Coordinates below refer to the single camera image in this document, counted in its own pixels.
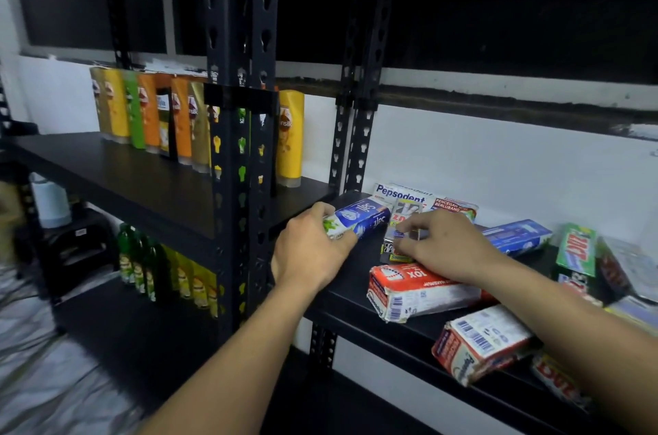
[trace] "floor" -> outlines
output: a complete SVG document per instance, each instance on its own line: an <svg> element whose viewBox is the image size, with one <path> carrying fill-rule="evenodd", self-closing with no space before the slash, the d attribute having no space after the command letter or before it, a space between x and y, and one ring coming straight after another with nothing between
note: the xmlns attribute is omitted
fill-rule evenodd
<svg viewBox="0 0 658 435"><path fill-rule="evenodd" d="M101 273L76 292L114 276ZM143 417L92 357L55 331L36 289L0 266L0 435L127 435Z"/></svg>

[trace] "blue toothpaste box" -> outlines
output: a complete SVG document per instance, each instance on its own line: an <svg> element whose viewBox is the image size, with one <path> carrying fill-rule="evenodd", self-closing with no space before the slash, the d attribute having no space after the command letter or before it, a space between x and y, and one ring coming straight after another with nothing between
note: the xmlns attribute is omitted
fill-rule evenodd
<svg viewBox="0 0 658 435"><path fill-rule="evenodd" d="M502 226L491 227L482 234L504 254L519 256L533 249L541 248L553 235L553 232L535 221L512 222Z"/></svg>
<svg viewBox="0 0 658 435"><path fill-rule="evenodd" d="M370 196L336 210L333 215L325 216L322 223L331 239L340 238L348 230L354 231L360 238L366 232L388 222L390 216L388 205Z"/></svg>

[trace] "left hand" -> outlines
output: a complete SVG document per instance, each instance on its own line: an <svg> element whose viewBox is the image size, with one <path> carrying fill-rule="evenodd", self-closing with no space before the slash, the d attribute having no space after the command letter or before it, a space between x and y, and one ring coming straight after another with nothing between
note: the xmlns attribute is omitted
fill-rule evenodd
<svg viewBox="0 0 658 435"><path fill-rule="evenodd" d="M338 240L327 237L322 218L334 211L333 206L318 202L288 221L272 257L277 285L300 284L315 294L336 277L358 238L352 231Z"/></svg>

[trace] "hand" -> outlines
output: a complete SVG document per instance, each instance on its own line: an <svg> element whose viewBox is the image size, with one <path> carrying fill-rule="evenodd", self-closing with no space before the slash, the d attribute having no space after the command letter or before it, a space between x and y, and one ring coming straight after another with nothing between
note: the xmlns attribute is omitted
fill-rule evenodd
<svg viewBox="0 0 658 435"><path fill-rule="evenodd" d="M334 211L333 206L318 202L288 221L272 257L277 285L292 282L317 293L336 277L358 238L352 231L337 240L327 237L322 218Z"/></svg>
<svg viewBox="0 0 658 435"><path fill-rule="evenodd" d="M481 288L487 268L508 261L462 213L439 208L412 215L396 228L400 232L414 228L429 230L429 236L420 241L407 237L395 240L395 249L448 279Z"/></svg>

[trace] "black wall trim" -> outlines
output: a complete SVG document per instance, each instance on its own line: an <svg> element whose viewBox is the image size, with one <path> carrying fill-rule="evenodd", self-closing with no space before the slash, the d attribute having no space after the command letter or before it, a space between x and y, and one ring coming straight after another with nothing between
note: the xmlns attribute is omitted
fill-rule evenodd
<svg viewBox="0 0 658 435"><path fill-rule="evenodd" d="M330 98L335 98L340 92L340 84L334 80L278 78L277 85L280 90L294 89L304 94ZM658 111L601 107L590 104L524 101L515 98L391 85L380 87L379 98L379 104L388 106L658 141ZM657 126L656 138L632 132L631 125L633 124L655 124Z"/></svg>

